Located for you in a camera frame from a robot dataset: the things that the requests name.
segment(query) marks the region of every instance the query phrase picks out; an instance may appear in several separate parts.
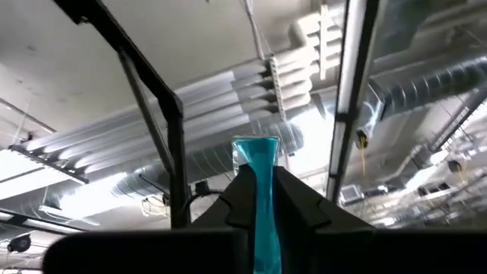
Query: metal ductwork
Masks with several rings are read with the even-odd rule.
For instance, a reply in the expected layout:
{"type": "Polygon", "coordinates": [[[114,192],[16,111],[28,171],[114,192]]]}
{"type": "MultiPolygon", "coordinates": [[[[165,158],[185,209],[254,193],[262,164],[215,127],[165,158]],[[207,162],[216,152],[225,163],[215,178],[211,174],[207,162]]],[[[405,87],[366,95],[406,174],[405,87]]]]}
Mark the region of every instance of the metal ductwork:
{"type": "MultiPolygon", "coordinates": [[[[458,56],[459,53],[449,56],[452,62],[440,64],[403,81],[372,78],[361,108],[358,128],[370,138],[377,123],[388,117],[420,110],[439,100],[484,88],[487,80],[485,53],[467,57],[464,53],[460,54],[461,56],[458,56]]],[[[438,61],[442,60],[431,60],[426,64],[431,68],[430,64],[438,61]]],[[[413,65],[407,70],[416,71],[417,74],[426,69],[425,65],[413,65]]]]}
{"type": "MultiPolygon", "coordinates": [[[[483,195],[477,195],[478,192],[471,193],[468,197],[458,199],[464,193],[468,193],[469,188],[473,188],[480,184],[484,184],[485,174],[481,174],[466,186],[454,190],[448,193],[448,196],[442,201],[435,203],[434,205],[428,203],[428,205],[417,204],[408,205],[405,208],[394,212],[389,215],[387,219],[389,221],[386,227],[389,228],[413,228],[422,227],[424,225],[439,225],[442,222],[450,222],[453,219],[476,215],[479,212],[485,211],[485,197],[483,195]]],[[[372,223],[380,223],[383,218],[373,220],[372,223]]]]}
{"type": "MultiPolygon", "coordinates": [[[[225,134],[228,137],[239,134],[276,135],[281,139],[283,151],[287,153],[292,153],[303,146],[303,137],[299,128],[283,123],[280,121],[279,115],[254,120],[250,124],[237,127],[225,134]]],[[[233,169],[231,138],[220,137],[222,137],[220,142],[221,140],[223,142],[218,145],[203,150],[189,151],[186,158],[189,182],[203,180],[233,169]]],[[[156,153],[94,171],[87,174],[87,177],[92,182],[91,185],[80,187],[70,181],[57,183],[47,189],[35,190],[2,200],[0,207],[49,221],[61,221],[57,217],[41,212],[39,207],[48,202],[57,204],[66,211],[78,210],[81,215],[94,215],[121,206],[127,200],[142,199],[161,193],[149,182],[161,180],[167,182],[164,180],[164,167],[156,153]],[[124,176],[117,177],[116,182],[103,182],[117,174],[124,174],[124,176]]],[[[1,225],[0,228],[2,229],[0,240],[29,232],[27,229],[7,225],[1,225]]]]}
{"type": "MultiPolygon", "coordinates": [[[[438,63],[440,60],[426,62],[431,68],[431,63],[438,63]]],[[[439,100],[447,99],[452,96],[470,93],[470,96],[460,109],[457,116],[453,116],[449,125],[445,126],[432,140],[431,144],[444,142],[445,136],[452,136],[468,115],[471,114],[473,107],[479,106],[487,97],[487,56],[477,54],[473,57],[463,57],[460,61],[448,62],[446,65],[438,66],[430,72],[424,65],[411,65],[415,71],[424,73],[423,75],[413,76],[405,81],[393,81],[389,77],[372,77],[368,85],[368,93],[362,112],[358,121],[358,128],[363,130],[370,138],[375,126],[381,120],[401,113],[408,113],[420,110],[439,100]]],[[[399,69],[402,73],[408,73],[406,70],[399,69]]],[[[392,174],[380,178],[380,190],[388,190],[394,186],[394,190],[401,190],[414,175],[421,169],[431,165],[428,162],[429,157],[434,151],[428,145],[415,147],[399,168],[392,174]]],[[[374,196],[387,194],[388,191],[380,191],[373,188],[362,190],[363,194],[360,199],[354,199],[349,206],[374,196]]]]}

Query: black frame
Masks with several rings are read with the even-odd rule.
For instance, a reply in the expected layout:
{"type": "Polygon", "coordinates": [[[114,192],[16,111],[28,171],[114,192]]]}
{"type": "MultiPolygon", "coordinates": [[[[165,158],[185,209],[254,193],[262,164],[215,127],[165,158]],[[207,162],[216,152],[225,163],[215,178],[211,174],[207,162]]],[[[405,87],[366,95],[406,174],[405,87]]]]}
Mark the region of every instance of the black frame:
{"type": "MultiPolygon", "coordinates": [[[[184,207],[189,198],[186,180],[185,145],[183,131],[183,104],[178,96],[157,74],[149,61],[132,42],[124,29],[115,20],[108,8],[100,0],[54,0],[54,2],[76,23],[89,23],[119,54],[123,54],[134,67],[140,80],[158,99],[159,107],[167,121],[167,149],[158,149],[159,154],[170,154],[172,161],[161,157],[170,174],[170,213],[171,227],[184,228],[190,222],[189,209],[184,207]]],[[[151,131],[156,147],[166,147],[164,140],[151,131]]]]}
{"type": "Polygon", "coordinates": [[[346,81],[346,79],[342,79],[342,70],[344,69],[343,66],[343,56],[346,50],[355,50],[355,49],[346,49],[345,43],[347,37],[352,36],[360,36],[360,42],[358,45],[358,54],[357,54],[357,63],[355,65],[353,71],[353,82],[352,82],[352,90],[350,92],[349,98],[349,109],[347,112],[341,113],[339,112],[338,104],[340,100],[340,94],[338,93],[336,96],[336,111],[335,111],[335,126],[333,129],[333,139],[332,139],[332,148],[330,153],[330,160],[329,160],[329,170],[328,170],[328,182],[325,189],[326,198],[334,203],[339,202],[339,193],[340,188],[342,185],[343,177],[346,172],[347,164],[349,161],[350,151],[352,150],[352,144],[355,137],[355,130],[356,130],[356,121],[358,115],[360,113],[361,102],[362,102],[362,87],[364,84],[364,80],[367,79],[367,75],[364,75],[366,71],[369,69],[370,59],[373,55],[373,43],[375,34],[377,32],[377,18],[380,15],[380,0],[361,0],[367,1],[364,10],[364,21],[359,29],[361,30],[360,33],[346,33],[347,26],[350,24],[349,22],[349,7],[350,1],[348,0],[345,5],[345,24],[344,24],[344,31],[343,31],[343,41],[342,41],[342,55],[340,57],[340,73],[339,73],[339,83],[337,92],[339,91],[340,85],[342,85],[342,81],[346,81]],[[342,137],[342,142],[340,146],[335,145],[335,140],[339,138],[339,133],[337,133],[337,124],[344,123],[345,130],[342,137]],[[339,156],[337,161],[335,161],[333,156],[333,151],[338,150],[339,156]],[[336,172],[332,171],[332,166],[337,165],[336,172]]]}

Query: white ceiling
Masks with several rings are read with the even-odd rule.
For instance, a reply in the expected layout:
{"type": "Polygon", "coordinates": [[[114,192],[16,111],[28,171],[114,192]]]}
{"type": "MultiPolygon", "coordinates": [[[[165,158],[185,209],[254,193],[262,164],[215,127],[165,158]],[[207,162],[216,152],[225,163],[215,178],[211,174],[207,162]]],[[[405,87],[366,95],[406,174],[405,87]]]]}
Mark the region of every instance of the white ceiling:
{"type": "MultiPolygon", "coordinates": [[[[103,2],[173,88],[256,57],[240,0],[103,2]]],[[[272,50],[288,46],[290,23],[310,9],[311,0],[254,4],[272,50]]],[[[0,41],[0,97],[54,129],[134,103],[115,52],[91,25],[73,24],[51,0],[1,0],[0,41]]],[[[1,108],[0,116],[7,112],[1,108]]]]}

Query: blue bottle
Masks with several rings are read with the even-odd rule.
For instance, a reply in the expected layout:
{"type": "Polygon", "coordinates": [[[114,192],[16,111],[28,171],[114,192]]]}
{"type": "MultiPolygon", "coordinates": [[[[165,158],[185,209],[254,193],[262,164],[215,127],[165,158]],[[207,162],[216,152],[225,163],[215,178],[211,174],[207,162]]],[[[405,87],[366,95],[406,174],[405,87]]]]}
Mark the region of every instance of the blue bottle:
{"type": "Polygon", "coordinates": [[[281,250],[272,207],[272,171],[279,146],[277,137],[236,137],[234,147],[256,174],[256,230],[254,274],[280,274],[281,250]]]}

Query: fluorescent light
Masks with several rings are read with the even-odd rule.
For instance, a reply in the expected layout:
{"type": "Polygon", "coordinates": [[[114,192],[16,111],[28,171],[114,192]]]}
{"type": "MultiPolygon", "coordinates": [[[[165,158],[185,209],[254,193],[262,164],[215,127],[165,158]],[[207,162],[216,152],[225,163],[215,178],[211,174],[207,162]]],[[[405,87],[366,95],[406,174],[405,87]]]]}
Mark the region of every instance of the fluorescent light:
{"type": "Polygon", "coordinates": [[[305,174],[328,164],[333,131],[332,119],[324,119],[317,108],[300,113],[290,120],[303,134],[303,148],[289,158],[293,174],[305,174]]]}
{"type": "Polygon", "coordinates": [[[60,233],[78,233],[82,232],[78,229],[67,228],[61,225],[55,225],[44,221],[38,221],[33,219],[28,219],[24,222],[24,225],[29,225],[33,228],[44,228],[46,230],[57,231],[60,233]]]}
{"type": "Polygon", "coordinates": [[[43,274],[41,270],[21,270],[19,274],[43,274]]]}
{"type": "Polygon", "coordinates": [[[436,170],[438,170],[438,166],[434,165],[416,172],[416,174],[406,183],[406,189],[409,191],[417,189],[423,183],[426,183],[436,170]]]}
{"type": "Polygon", "coordinates": [[[429,162],[434,165],[440,164],[444,159],[447,158],[448,154],[449,152],[445,150],[436,152],[429,158],[429,162]]]}
{"type": "Polygon", "coordinates": [[[0,151],[0,180],[7,180],[40,167],[41,164],[15,151],[9,149],[0,151]]]}
{"type": "Polygon", "coordinates": [[[127,205],[134,201],[132,197],[112,194],[113,188],[126,176],[127,173],[122,172],[80,186],[73,194],[63,196],[59,206],[65,214],[81,219],[127,205]]]}
{"type": "Polygon", "coordinates": [[[358,46],[360,43],[361,27],[364,23],[367,1],[350,0],[348,22],[344,41],[343,63],[341,69],[341,80],[339,86],[339,101],[337,110],[339,113],[347,113],[350,108],[350,97],[352,95],[353,77],[357,66],[358,46]]]}
{"type": "Polygon", "coordinates": [[[47,205],[41,205],[39,207],[39,210],[42,211],[42,212],[47,212],[47,213],[50,213],[50,214],[57,215],[59,217],[64,217],[64,218],[68,218],[68,219],[75,220],[75,221],[82,221],[82,222],[85,222],[85,223],[87,223],[89,225],[94,225],[94,226],[99,226],[100,225],[100,223],[97,223],[95,221],[88,220],[88,219],[85,219],[85,218],[78,218],[76,216],[70,215],[68,212],[64,212],[62,210],[55,209],[55,208],[50,207],[50,206],[47,206],[47,205]]]}
{"type": "Polygon", "coordinates": [[[39,171],[15,177],[12,180],[0,183],[0,200],[27,193],[32,190],[38,190],[39,188],[69,179],[71,179],[71,177],[68,174],[64,174],[51,168],[43,168],[39,171]]]}

